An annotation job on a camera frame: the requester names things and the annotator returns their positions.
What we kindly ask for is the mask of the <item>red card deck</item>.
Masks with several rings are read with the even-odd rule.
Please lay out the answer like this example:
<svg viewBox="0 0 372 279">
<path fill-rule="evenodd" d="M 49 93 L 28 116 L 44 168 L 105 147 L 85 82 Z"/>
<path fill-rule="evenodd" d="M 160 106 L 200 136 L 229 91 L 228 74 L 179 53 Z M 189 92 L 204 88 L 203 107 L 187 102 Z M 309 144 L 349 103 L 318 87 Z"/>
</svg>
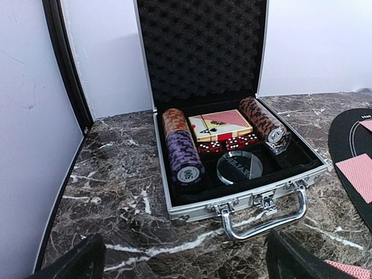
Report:
<svg viewBox="0 0 372 279">
<path fill-rule="evenodd" d="M 359 266 L 337 263 L 337 262 L 333 262 L 330 260 L 325 260 L 325 262 L 358 279 L 370 279 L 371 278 L 371 271 L 361 268 Z"/>
</svg>

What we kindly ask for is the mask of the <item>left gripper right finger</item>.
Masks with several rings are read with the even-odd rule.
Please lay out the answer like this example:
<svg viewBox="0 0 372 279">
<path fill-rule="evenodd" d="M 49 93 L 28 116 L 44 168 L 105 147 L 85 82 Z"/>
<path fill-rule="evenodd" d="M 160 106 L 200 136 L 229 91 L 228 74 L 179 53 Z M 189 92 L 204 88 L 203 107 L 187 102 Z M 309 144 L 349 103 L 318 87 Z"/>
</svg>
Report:
<svg viewBox="0 0 372 279">
<path fill-rule="evenodd" d="M 267 236 L 266 264 L 269 278 L 332 279 L 352 275 L 324 262 L 284 232 Z"/>
</svg>

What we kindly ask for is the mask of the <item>dealt red card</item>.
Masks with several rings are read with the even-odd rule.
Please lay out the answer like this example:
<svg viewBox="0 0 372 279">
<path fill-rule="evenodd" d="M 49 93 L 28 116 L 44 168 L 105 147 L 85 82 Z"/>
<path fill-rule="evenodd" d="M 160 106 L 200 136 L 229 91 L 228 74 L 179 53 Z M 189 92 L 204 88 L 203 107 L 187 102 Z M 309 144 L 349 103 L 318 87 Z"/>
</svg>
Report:
<svg viewBox="0 0 372 279">
<path fill-rule="evenodd" d="M 359 124 L 368 129 L 369 131 L 372 131 L 372 120 L 360 121 Z"/>
<path fill-rule="evenodd" d="M 364 201 L 371 203 L 371 157 L 364 153 L 338 162 L 336 166 Z"/>
</svg>

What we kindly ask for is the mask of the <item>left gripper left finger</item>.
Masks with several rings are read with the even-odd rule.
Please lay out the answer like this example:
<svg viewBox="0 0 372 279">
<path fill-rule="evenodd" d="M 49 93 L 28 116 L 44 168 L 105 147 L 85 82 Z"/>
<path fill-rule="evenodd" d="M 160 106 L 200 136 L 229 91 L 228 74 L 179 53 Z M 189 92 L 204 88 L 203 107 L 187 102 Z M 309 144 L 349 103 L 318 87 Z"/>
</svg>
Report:
<svg viewBox="0 0 372 279">
<path fill-rule="evenodd" d="M 84 238 L 58 260 L 29 278 L 102 278 L 106 246 L 99 234 Z"/>
</svg>

